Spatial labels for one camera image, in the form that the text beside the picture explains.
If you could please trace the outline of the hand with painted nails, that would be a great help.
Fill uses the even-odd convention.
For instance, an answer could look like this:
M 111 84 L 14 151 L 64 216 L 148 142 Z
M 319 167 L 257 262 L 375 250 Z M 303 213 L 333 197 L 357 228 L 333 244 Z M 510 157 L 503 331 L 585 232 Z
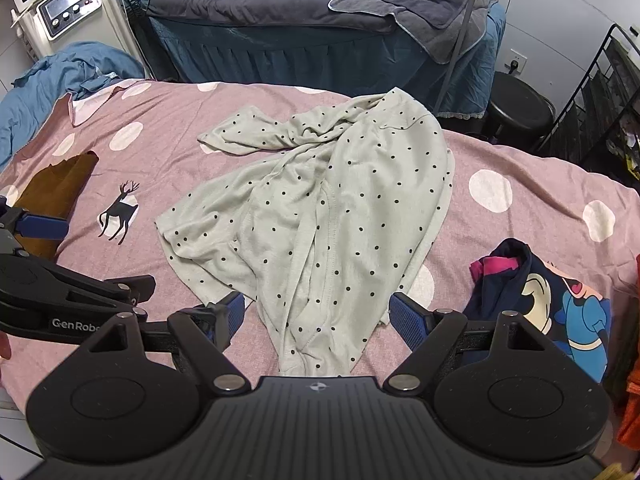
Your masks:
M 0 356 L 5 360 L 12 356 L 9 338 L 5 333 L 0 333 Z

